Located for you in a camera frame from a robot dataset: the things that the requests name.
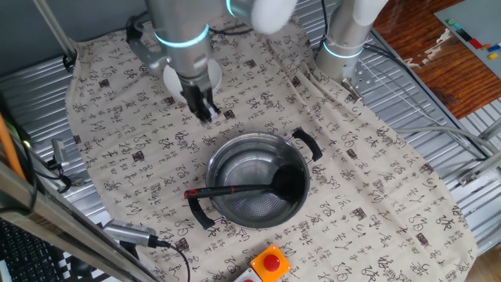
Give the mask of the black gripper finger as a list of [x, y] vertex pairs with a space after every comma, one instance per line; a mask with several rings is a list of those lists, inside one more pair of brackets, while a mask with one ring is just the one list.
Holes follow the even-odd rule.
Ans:
[[190, 110], [199, 119], [201, 124], [208, 123], [208, 109], [202, 100], [195, 100], [190, 106]]
[[208, 108], [208, 111], [211, 115], [211, 118], [217, 118], [221, 111], [218, 109], [218, 107], [214, 104], [213, 96], [211, 93], [208, 93], [206, 98], [205, 98], [205, 103]]

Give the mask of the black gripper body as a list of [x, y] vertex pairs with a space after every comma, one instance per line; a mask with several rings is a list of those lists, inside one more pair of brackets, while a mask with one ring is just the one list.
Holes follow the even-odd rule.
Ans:
[[207, 75], [186, 77], [179, 75], [182, 94], [192, 112], [209, 112], [214, 109], [212, 87]]

